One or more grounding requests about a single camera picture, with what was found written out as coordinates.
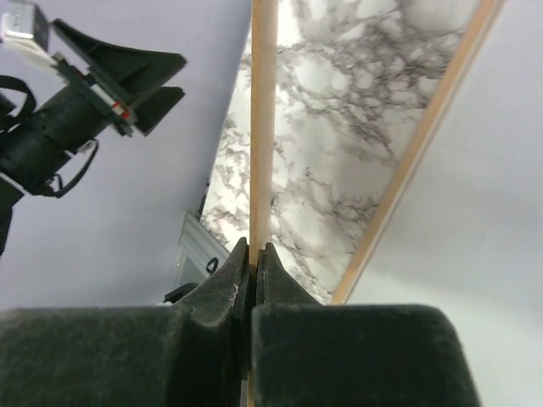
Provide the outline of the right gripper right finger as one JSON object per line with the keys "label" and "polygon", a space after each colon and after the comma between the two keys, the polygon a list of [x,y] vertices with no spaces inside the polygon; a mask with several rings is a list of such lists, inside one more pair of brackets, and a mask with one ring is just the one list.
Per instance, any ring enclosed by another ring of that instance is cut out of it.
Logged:
{"label": "right gripper right finger", "polygon": [[260,252],[251,362],[259,406],[478,406],[454,326],[420,304],[325,306]]}

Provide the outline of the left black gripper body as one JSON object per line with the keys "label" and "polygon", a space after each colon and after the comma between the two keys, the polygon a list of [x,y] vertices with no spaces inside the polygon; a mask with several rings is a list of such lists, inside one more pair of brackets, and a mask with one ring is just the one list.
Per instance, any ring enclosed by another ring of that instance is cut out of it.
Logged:
{"label": "left black gripper body", "polygon": [[92,71],[82,74],[60,54],[55,70],[66,81],[39,109],[23,111],[1,122],[1,197],[24,195],[60,198],[85,175],[89,164],[64,183],[59,170],[82,148],[98,151],[98,135],[113,126],[131,134],[131,110],[120,89]]}

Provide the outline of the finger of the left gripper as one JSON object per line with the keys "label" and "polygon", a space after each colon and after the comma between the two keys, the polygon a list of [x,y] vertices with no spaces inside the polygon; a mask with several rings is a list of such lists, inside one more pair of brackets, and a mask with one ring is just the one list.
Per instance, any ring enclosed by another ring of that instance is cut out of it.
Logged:
{"label": "finger of the left gripper", "polygon": [[52,23],[55,33],[85,62],[98,78],[120,89],[121,99],[139,106],[151,97],[177,103],[184,91],[165,83],[186,64],[179,53],[168,53],[122,47],[82,33],[62,19]]}
{"label": "finger of the left gripper", "polygon": [[160,87],[135,108],[135,127],[143,136],[148,136],[184,96],[185,92],[178,86]]}

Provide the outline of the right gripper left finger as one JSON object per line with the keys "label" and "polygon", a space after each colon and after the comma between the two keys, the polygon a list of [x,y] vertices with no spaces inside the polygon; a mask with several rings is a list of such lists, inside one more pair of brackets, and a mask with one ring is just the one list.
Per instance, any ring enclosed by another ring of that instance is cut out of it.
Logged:
{"label": "right gripper left finger", "polygon": [[219,270],[170,306],[2,312],[2,405],[238,405],[235,303],[247,258],[240,239]]}

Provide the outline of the wooden picture frame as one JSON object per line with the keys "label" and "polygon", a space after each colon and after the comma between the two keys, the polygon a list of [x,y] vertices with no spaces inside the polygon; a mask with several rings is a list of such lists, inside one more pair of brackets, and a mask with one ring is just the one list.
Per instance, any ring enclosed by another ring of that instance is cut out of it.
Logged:
{"label": "wooden picture frame", "polygon": [[[456,50],[433,99],[411,139],[404,158],[387,187],[383,200],[373,216],[364,237],[353,254],[333,303],[342,307],[359,281],[363,268],[371,258],[383,234],[392,210],[430,137],[442,121],[445,111],[459,87],[467,68],[500,11],[500,1],[483,1]],[[249,274],[257,281],[260,256],[265,252],[270,235],[272,155],[276,110],[278,3],[251,3],[250,47],[250,177],[249,177]]]}

